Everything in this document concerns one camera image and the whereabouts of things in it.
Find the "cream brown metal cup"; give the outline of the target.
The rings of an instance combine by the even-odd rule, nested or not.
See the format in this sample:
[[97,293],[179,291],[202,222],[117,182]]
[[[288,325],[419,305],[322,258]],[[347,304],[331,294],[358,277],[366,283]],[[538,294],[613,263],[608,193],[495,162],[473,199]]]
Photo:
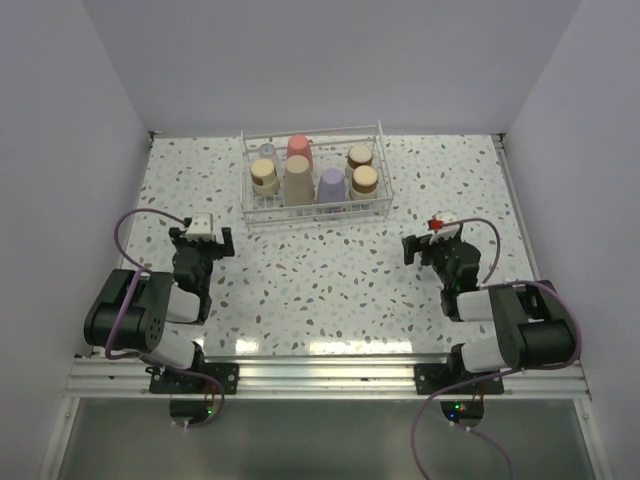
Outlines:
[[278,194],[280,181],[275,163],[268,158],[259,158],[250,166],[250,175],[254,193],[260,197]]

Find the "purple plastic cup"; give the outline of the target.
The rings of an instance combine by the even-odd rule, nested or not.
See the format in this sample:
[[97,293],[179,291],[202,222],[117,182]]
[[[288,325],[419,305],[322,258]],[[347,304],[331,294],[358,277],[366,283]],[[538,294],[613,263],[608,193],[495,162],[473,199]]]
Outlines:
[[344,174],[337,168],[328,168],[320,176],[317,203],[340,203],[345,200]]

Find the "clear plastic cup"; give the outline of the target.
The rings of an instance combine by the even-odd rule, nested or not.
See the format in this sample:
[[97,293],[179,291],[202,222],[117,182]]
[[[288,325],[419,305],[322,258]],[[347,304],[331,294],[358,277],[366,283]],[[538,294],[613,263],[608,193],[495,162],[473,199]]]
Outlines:
[[260,158],[269,159],[273,162],[278,160],[278,152],[272,143],[263,143],[258,147],[258,155]]

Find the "beige plastic cup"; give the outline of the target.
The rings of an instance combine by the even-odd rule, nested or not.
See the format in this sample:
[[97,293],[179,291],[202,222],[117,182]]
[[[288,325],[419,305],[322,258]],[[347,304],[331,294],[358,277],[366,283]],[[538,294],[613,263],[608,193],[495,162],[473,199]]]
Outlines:
[[314,202],[314,199],[315,188],[309,160],[302,155],[289,157],[285,162],[285,205],[311,205]]

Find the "red plastic cup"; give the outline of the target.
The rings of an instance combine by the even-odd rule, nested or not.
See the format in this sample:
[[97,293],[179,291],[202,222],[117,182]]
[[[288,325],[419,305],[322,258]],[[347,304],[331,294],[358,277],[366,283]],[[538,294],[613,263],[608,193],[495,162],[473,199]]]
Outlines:
[[296,134],[289,138],[287,143],[287,157],[303,156],[308,162],[310,169],[313,169],[313,155],[311,149],[311,142],[302,134]]

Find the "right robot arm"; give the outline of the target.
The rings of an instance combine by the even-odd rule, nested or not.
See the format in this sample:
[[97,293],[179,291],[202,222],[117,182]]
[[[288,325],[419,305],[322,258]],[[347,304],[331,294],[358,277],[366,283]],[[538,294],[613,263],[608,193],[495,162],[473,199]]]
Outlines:
[[481,285],[481,253],[462,239],[459,226],[402,239],[404,263],[416,257],[441,281],[443,313],[453,322],[490,322],[492,337],[458,344],[447,358],[451,389],[468,392],[481,374],[509,369],[560,369],[582,350],[577,322],[548,281]]

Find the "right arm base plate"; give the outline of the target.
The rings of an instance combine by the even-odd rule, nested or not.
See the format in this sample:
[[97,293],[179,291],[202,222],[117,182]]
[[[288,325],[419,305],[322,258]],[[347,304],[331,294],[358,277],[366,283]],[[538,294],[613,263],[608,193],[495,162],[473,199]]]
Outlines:
[[414,384],[418,395],[431,395],[446,387],[465,383],[451,391],[453,395],[501,395],[505,392],[503,380],[479,378],[489,372],[471,373],[460,365],[449,363],[418,363],[413,367]]

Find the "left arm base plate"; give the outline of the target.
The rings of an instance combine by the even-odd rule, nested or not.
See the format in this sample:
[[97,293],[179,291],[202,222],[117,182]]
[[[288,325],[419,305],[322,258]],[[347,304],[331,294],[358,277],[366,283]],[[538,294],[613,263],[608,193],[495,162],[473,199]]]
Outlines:
[[235,395],[240,379],[240,367],[235,363],[205,363],[198,373],[178,373],[156,366],[147,366],[145,372],[151,376],[149,392],[162,395],[195,395],[212,393],[215,379],[219,386],[216,392]]

